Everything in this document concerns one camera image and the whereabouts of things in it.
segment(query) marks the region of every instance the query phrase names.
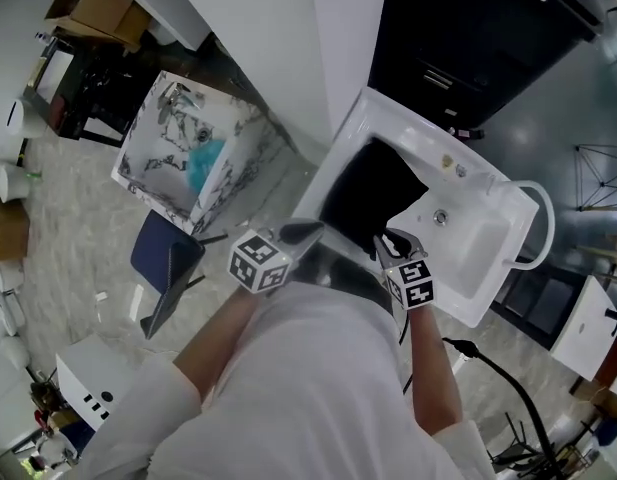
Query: black cabinet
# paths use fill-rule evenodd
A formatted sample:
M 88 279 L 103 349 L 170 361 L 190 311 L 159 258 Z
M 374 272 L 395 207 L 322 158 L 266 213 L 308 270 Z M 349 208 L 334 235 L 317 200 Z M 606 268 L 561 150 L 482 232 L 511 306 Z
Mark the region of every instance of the black cabinet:
M 578 0 L 385 0 L 369 85 L 442 127 L 481 125 L 599 21 Z

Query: black and white marker cube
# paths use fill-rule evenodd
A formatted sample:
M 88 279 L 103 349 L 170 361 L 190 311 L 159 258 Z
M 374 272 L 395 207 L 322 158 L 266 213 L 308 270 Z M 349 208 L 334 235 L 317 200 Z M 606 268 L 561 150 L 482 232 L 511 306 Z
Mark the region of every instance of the black and white marker cube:
M 252 293 L 265 292 L 286 282 L 292 258 L 253 230 L 230 248 L 228 272 Z
M 435 301 L 435 287 L 424 260 L 411 261 L 384 270 L 390 294 L 405 310 Z

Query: blue chair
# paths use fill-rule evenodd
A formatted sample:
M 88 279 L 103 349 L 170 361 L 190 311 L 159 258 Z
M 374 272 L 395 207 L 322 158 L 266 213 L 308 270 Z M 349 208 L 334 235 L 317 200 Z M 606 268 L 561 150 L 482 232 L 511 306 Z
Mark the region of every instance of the blue chair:
M 203 275 L 190 278 L 206 253 L 205 245 L 226 238 L 197 241 L 157 212 L 148 214 L 130 257 L 133 268 L 161 295 L 152 316 L 140 321 L 147 339 L 172 316 L 184 292 L 204 280 Z

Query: white wall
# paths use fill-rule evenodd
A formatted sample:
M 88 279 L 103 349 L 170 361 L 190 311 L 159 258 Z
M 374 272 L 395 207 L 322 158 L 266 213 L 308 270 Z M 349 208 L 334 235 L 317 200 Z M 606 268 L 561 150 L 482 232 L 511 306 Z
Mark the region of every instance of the white wall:
M 186 48 L 201 46 L 210 27 L 188 0 L 135 0 Z
M 297 136 L 329 144 L 333 126 L 314 1 L 190 2 L 291 136 L 296 129 Z
M 315 0 L 330 121 L 336 132 L 365 87 L 384 0 Z
M 5 131 L 12 98 L 21 95 L 43 45 L 35 33 L 45 30 L 43 22 L 52 0 L 0 0 L 0 160 L 16 161 L 21 138 Z
M 366 85 L 383 0 L 190 0 L 319 163 Z

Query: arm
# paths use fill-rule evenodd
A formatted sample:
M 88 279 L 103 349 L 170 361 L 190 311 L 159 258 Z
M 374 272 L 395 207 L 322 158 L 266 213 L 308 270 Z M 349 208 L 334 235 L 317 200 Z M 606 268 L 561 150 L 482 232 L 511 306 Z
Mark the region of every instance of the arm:
M 175 359 L 175 366 L 197 388 L 201 400 L 224 371 L 258 304 L 257 295 L 238 288 Z
M 473 421 L 463 421 L 461 398 L 429 306 L 408 313 L 412 339 L 412 402 L 419 426 L 448 452 L 466 480 L 494 480 Z
M 150 359 L 97 431 L 76 478 L 146 478 L 150 458 L 171 434 L 199 416 L 201 403 L 232 357 L 259 299 L 238 289 L 175 360 Z
M 412 400 L 419 426 L 433 436 L 463 420 L 457 382 L 429 306 L 412 310 Z

